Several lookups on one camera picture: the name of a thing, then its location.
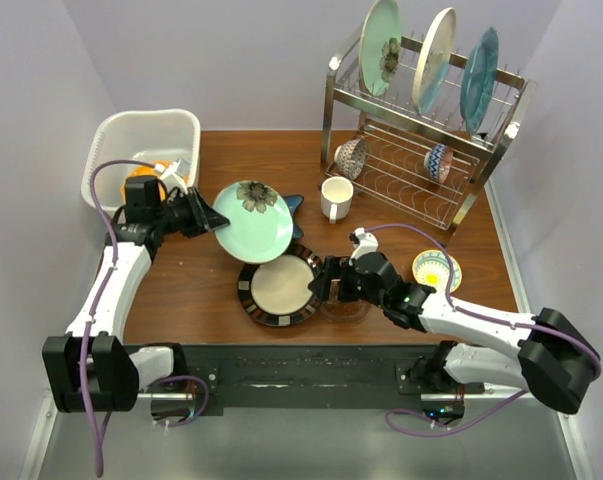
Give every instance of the flower design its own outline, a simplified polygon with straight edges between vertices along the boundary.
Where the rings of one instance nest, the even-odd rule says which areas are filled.
[[[277,192],[261,182],[239,182],[237,188],[237,199],[243,200],[243,208],[248,212],[256,208],[257,212],[265,213],[268,205],[274,206],[277,197]]]
[[[379,62],[379,68],[382,70],[381,79],[385,83],[390,83],[399,65],[399,41],[393,37],[389,42],[385,42],[381,54],[383,55]]]

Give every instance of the white basket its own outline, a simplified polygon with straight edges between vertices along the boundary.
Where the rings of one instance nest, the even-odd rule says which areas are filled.
[[[110,160],[142,162],[185,159],[190,163],[188,187],[199,182],[199,141],[201,125],[187,110],[153,110],[121,112],[106,119],[94,136],[90,155],[83,172],[81,195],[94,207],[90,196],[90,177],[94,169]],[[110,216],[123,204],[121,187],[134,165],[113,165],[96,179],[99,203]]]

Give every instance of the mug handle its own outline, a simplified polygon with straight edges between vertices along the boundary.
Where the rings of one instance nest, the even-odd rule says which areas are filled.
[[[337,221],[337,206],[336,204],[331,204],[330,205],[330,223],[336,223]]]

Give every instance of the black and white plate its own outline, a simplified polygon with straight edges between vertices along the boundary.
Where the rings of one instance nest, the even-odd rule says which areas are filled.
[[[246,264],[237,282],[241,306],[263,325],[287,327],[301,323],[321,304],[308,289],[321,267],[321,259],[296,242],[271,262]]]

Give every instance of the gray floor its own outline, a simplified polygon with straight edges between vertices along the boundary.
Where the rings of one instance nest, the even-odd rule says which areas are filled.
[[[493,404],[468,400],[466,418]],[[416,419],[397,423],[427,429]],[[60,414],[40,478],[93,479],[92,462],[85,416]],[[166,434],[140,400],[113,416],[105,465],[105,479],[575,478],[556,414],[528,398],[443,439],[403,436],[373,410],[228,409]]]

